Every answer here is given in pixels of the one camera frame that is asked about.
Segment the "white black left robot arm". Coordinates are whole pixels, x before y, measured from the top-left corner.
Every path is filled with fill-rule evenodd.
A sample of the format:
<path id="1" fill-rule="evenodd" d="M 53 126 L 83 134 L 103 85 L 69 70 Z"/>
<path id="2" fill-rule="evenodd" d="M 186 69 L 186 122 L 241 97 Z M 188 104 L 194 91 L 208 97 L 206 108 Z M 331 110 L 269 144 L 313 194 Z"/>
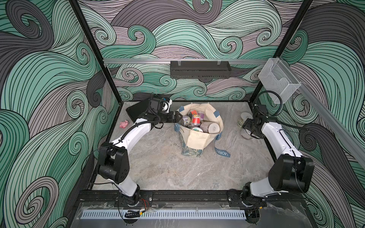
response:
<path id="1" fill-rule="evenodd" d="M 140 114 L 120 138 L 102 144 L 98 152 L 98 174 L 116 185 L 124 196 L 136 198 L 139 186 L 129 176 L 128 153 L 157 124 L 177 123 L 182 117 L 178 111 Z"/>

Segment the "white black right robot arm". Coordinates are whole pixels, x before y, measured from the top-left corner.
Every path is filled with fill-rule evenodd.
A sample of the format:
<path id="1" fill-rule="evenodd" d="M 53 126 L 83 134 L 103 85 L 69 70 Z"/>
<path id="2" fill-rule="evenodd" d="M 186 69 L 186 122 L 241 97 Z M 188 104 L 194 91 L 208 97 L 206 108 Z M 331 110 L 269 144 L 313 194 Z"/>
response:
<path id="1" fill-rule="evenodd" d="M 287 137 L 281 122 L 269 116 L 265 105 L 256 104 L 252 118 L 242 126 L 256 139 L 265 139 L 270 144 L 276 160 L 268 176 L 249 182 L 243 188 L 243 198 L 266 198 L 281 193 L 306 193 L 309 190 L 315 164 L 303 154 Z"/>

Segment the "red label seed jar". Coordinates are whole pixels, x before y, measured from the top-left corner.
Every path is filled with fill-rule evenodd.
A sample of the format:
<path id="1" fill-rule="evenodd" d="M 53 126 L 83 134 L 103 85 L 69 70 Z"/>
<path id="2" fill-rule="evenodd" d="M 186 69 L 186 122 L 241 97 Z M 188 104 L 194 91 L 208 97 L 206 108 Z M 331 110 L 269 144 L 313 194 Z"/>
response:
<path id="1" fill-rule="evenodd" d="M 196 110 L 192 110 L 190 114 L 191 124 L 194 126 L 199 126 L 201 124 L 201 115 Z"/>

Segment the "green label seed jar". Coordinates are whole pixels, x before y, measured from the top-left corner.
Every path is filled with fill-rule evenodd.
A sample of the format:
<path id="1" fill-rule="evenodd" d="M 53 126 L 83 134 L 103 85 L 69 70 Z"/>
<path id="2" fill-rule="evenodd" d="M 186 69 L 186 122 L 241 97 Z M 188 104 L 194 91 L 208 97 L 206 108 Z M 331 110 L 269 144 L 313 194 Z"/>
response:
<path id="1" fill-rule="evenodd" d="M 241 113 L 237 121 L 238 126 L 242 127 L 247 119 L 252 119 L 252 114 L 248 112 Z"/>

